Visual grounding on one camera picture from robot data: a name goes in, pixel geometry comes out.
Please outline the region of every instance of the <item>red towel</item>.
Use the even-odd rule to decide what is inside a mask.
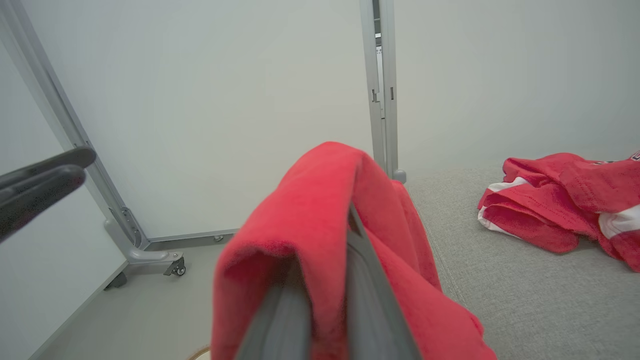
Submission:
[[[212,359],[232,359],[278,264],[298,258],[313,308],[313,359],[346,358],[346,231],[353,201],[424,359],[495,359],[477,318],[440,289],[401,183],[366,153],[306,153],[226,245],[214,276]]]
[[[609,162],[567,153],[509,158],[503,170],[504,182],[478,205],[484,226],[552,252],[571,251],[586,235],[640,272],[640,152]]]

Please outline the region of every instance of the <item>white wall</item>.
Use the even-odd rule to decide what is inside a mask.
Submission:
[[[0,174],[61,152],[0,42]],[[3,359],[28,359],[124,263],[103,222],[83,186],[0,244]]]
[[[395,0],[399,165],[640,149],[640,1]]]
[[[358,1],[24,4],[150,238],[240,227],[322,142],[372,152]]]

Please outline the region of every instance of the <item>gray carpet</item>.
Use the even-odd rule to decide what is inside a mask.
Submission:
[[[471,310],[500,359],[639,359],[640,274],[583,241],[552,254],[477,221],[500,168],[453,170],[406,184],[445,294]]]

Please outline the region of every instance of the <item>floor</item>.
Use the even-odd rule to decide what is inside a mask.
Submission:
[[[100,293],[40,358],[187,360],[208,345],[213,271],[223,245],[171,243],[190,246],[176,249],[184,252],[182,277],[163,276],[165,266],[127,268],[128,283]]]

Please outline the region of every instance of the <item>metal frame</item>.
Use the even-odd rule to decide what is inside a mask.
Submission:
[[[175,240],[186,240],[186,239],[197,239],[197,238],[213,238],[215,242],[222,243],[226,235],[236,234],[238,230],[239,229],[231,229],[231,230],[207,231],[206,233],[193,233],[193,234],[187,234],[187,235],[161,236],[158,238],[148,239],[148,241],[149,243],[159,243],[163,241],[175,241]]]
[[[362,39],[364,41],[367,91],[374,159],[387,175],[402,183],[406,172],[398,168],[397,141],[397,86],[396,86],[396,29],[393,0],[380,0],[380,30],[382,45],[382,71],[385,87],[385,117],[380,116],[377,95],[378,64],[376,58],[376,34],[374,30],[373,0],[360,0]]]
[[[360,20],[362,21],[362,42],[364,44],[364,63],[367,71],[367,93],[369,97],[369,116],[371,117],[371,137],[373,140],[373,159],[382,168],[387,169],[384,145],[384,122],[380,112],[378,94],[378,59],[376,56],[376,33],[373,19],[373,1],[360,0]]]
[[[66,137],[61,139],[61,132],[54,129],[63,148],[69,150],[80,145],[93,148],[22,3],[19,0],[0,0],[0,20],[6,30],[3,42],[29,91],[36,98],[47,121],[50,124],[52,120],[57,122]],[[143,249],[149,245],[149,240],[131,210],[126,207],[99,155],[86,170],[90,175],[87,187],[107,218],[104,227],[129,264],[172,263],[182,257],[181,252],[145,252]]]

